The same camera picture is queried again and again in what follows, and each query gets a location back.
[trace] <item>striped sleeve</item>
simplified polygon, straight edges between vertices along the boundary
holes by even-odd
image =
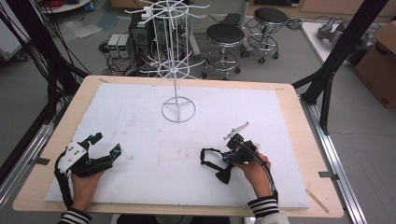
[[[279,213],[274,196],[258,198],[249,202],[247,205],[253,211],[255,217],[266,217],[274,213]]]
[[[88,214],[69,208],[58,224],[89,224],[91,220]]]

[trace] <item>chair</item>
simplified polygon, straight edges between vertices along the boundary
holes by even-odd
[[[223,80],[228,80],[229,70],[234,69],[235,73],[240,73],[241,67],[237,57],[228,51],[227,48],[240,45],[244,37],[244,32],[231,24],[218,23],[209,26],[206,30],[206,39],[213,44],[219,45],[220,49],[212,50],[206,54],[202,78],[206,78],[207,68],[225,72]]]
[[[278,9],[261,7],[254,11],[253,18],[257,23],[264,27],[259,34],[253,34],[247,39],[248,45],[241,53],[241,57],[248,57],[248,48],[252,47],[254,49],[264,51],[264,56],[259,59],[259,63],[265,63],[268,51],[274,51],[273,58],[278,59],[278,43],[273,37],[271,37],[271,34],[279,31],[279,29],[288,22],[288,16]]]

